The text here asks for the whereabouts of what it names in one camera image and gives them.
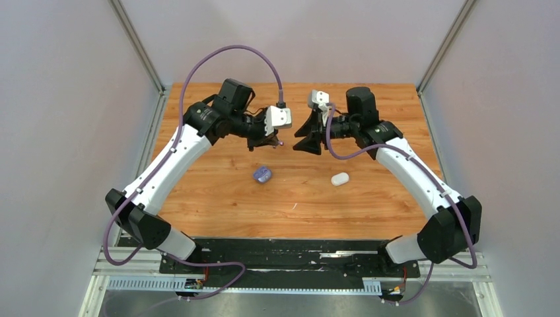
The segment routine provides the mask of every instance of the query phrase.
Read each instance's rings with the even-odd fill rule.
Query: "wooden table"
[[[185,106],[217,93],[221,84],[192,84]],[[404,187],[378,162],[364,154],[351,160],[292,150],[294,132],[305,122],[312,89],[330,94],[346,109],[347,89],[364,84],[293,83],[284,87],[292,110],[292,129],[280,130],[283,147],[255,148],[229,135],[197,160],[168,196],[160,216],[190,236],[259,238],[387,239],[417,232],[425,224],[422,211]],[[376,96],[380,118],[393,123],[436,174],[440,175],[425,117],[413,85],[366,85]],[[257,97],[249,110],[275,104],[275,84],[252,85]],[[181,85],[173,86],[164,113],[154,157],[169,141],[178,123]],[[353,139],[335,140],[335,151],[359,148]],[[258,167],[268,166],[273,178],[258,184]],[[330,178],[340,172],[350,181],[340,187]]]

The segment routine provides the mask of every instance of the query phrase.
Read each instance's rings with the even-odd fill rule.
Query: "black mounting plate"
[[[280,289],[362,289],[362,277],[403,277],[403,267],[408,278],[420,276],[417,262],[387,268],[382,256],[373,254],[381,240],[288,240],[288,239],[237,239],[196,238],[202,248],[196,262],[242,262],[246,273],[235,287]],[[324,254],[337,251],[366,252],[338,258]],[[207,287],[221,287],[230,281],[239,267],[211,267]],[[190,267],[163,257],[160,273],[203,273],[202,268]]]

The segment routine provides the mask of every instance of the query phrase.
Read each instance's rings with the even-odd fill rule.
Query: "metal post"
[[[443,166],[443,162],[441,161],[440,149],[438,148],[439,142],[437,141],[437,137],[435,133],[433,133],[432,126],[430,122],[432,122],[432,115],[430,113],[429,108],[426,106],[426,100],[424,99],[424,95],[419,93],[418,99],[420,100],[420,105],[422,106],[422,111],[424,111],[424,117],[426,118],[426,124],[428,126],[428,134],[432,139],[432,144],[434,145],[434,153],[436,153],[436,159],[438,160],[439,169],[441,171],[441,176],[444,182],[448,183],[448,180],[445,177],[445,168]]]
[[[132,25],[132,22],[130,21],[130,18],[126,13],[126,10],[124,9],[122,2],[120,0],[109,0],[109,3],[113,7],[115,15],[119,19],[119,22],[121,22],[121,25],[126,35],[128,36],[130,42],[132,43],[134,50],[138,54],[138,57],[140,58],[142,65],[146,69],[148,76],[150,76],[150,80],[152,80],[152,84],[154,84],[154,87],[156,88],[156,90],[158,90],[159,94],[163,94],[165,87],[162,84],[162,81],[159,78],[154,65],[152,64],[152,61],[148,57],[148,53],[144,49],[142,42],[140,42],[140,39],[138,38],[138,34],[136,33],[136,30],[134,30],[134,26]]]
[[[148,132],[147,138],[145,140],[145,146],[144,149],[142,150],[142,156],[140,158],[139,164],[138,164],[138,168],[136,170],[136,176],[140,175],[144,169],[146,169],[146,167],[149,165],[150,161],[151,161],[151,155],[153,153],[153,145],[154,142],[157,138],[158,132],[159,132],[159,127],[161,125],[161,121],[163,119],[163,110],[165,109],[165,106],[167,104],[167,99],[169,97],[169,91],[170,90],[164,90],[160,93],[160,96],[158,98],[158,102],[156,104],[156,106],[154,107],[154,116],[152,118],[152,122],[150,124],[150,130]],[[110,237],[109,243],[112,246],[116,246],[116,244],[118,243],[118,240],[122,237],[123,234],[123,230],[121,228],[119,228],[119,230],[116,230],[115,233]],[[116,256],[117,259],[119,259],[119,256],[122,257],[123,253],[122,250],[124,251],[124,254],[126,254],[126,252],[131,252],[131,250],[128,250],[127,248],[114,248],[112,251],[112,254],[114,254]],[[159,267],[159,260],[161,260],[161,256],[159,254],[156,254],[156,258],[155,258],[155,262],[151,261],[151,262],[142,262],[142,264],[144,265],[143,267],[141,267],[141,271],[142,269],[145,269],[146,265],[154,265],[154,267],[151,267],[148,271],[149,276],[157,276],[155,274],[155,272],[158,271],[158,267]],[[112,266],[109,263],[105,263],[108,267],[110,268],[123,268],[123,267],[116,267],[116,266]],[[84,297],[84,301],[82,302],[82,307],[80,309],[80,314],[78,316],[80,317],[97,317],[99,315],[99,311],[102,307],[102,303],[103,303],[103,298],[105,297],[105,292],[107,291],[108,285],[110,284],[110,277],[112,275],[115,275],[115,272],[111,271],[110,269],[107,269],[104,274],[98,274],[94,271],[94,273],[92,274],[86,295]]]
[[[473,282],[473,288],[476,292],[476,299],[482,317],[502,317],[502,310],[496,290],[494,290],[494,283],[487,282]]]
[[[418,92],[419,96],[422,95],[422,93],[430,83],[430,80],[434,76],[435,71],[437,70],[441,61],[443,60],[443,57],[446,55],[447,51],[449,50],[449,47],[455,40],[455,37],[457,36],[459,31],[461,31],[461,27],[463,27],[463,25],[465,24],[467,18],[469,17],[469,14],[472,12],[472,9],[474,8],[474,5],[477,2],[478,0],[466,0],[465,3],[463,4],[463,7],[459,11],[459,14],[455,18],[455,21],[453,21],[453,24],[451,24],[451,28],[447,32],[447,35],[445,36],[443,43],[439,47],[438,52],[432,59],[432,62],[428,66],[428,69],[426,70],[424,77],[422,77],[420,84],[416,88],[416,91]]]

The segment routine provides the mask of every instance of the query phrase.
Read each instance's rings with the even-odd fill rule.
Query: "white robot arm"
[[[459,209],[468,236],[475,244],[480,231],[480,202],[474,196],[463,198],[445,184],[417,157],[394,124],[379,120],[375,97],[369,88],[349,89],[346,100],[348,113],[334,117],[329,95],[313,90],[308,99],[311,115],[295,133],[296,137],[304,139],[293,148],[321,155],[322,143],[329,149],[330,139],[354,137],[362,150],[385,166],[412,194],[428,219],[427,224],[417,234],[400,236],[383,243],[378,251],[386,256],[387,264],[398,265],[420,259],[439,264],[467,248],[460,221],[449,200]],[[329,112],[332,117],[330,126],[327,122]],[[329,150],[339,159],[349,159],[359,154],[339,157],[332,149]]]
[[[227,79],[218,95],[205,100],[212,100],[211,106],[208,102],[191,105],[184,114],[185,124],[181,135],[177,135],[179,129],[176,129],[156,159],[124,191],[112,189],[107,193],[105,200],[112,213],[132,193],[136,193],[122,209],[117,224],[145,248],[157,248],[182,260],[187,259],[196,249],[195,242],[157,216],[172,188],[219,138],[228,134],[245,137],[252,151],[254,147],[276,146],[279,142],[276,136],[278,129],[291,127],[291,112],[288,108],[269,106],[255,116],[246,114],[251,96],[254,96],[252,88]],[[179,142],[173,148],[176,138],[179,138]],[[166,155],[170,156],[159,166]],[[157,173],[141,186],[156,168]]]

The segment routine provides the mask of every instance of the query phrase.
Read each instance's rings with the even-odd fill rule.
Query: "gray wall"
[[[557,316],[560,2],[480,1],[425,93],[506,316]]]
[[[0,316],[76,316],[156,94],[107,1],[3,1]]]
[[[162,80],[180,82],[213,50],[261,50],[283,81],[418,83],[464,0],[123,0]],[[194,81],[274,80],[248,52],[228,52]]]

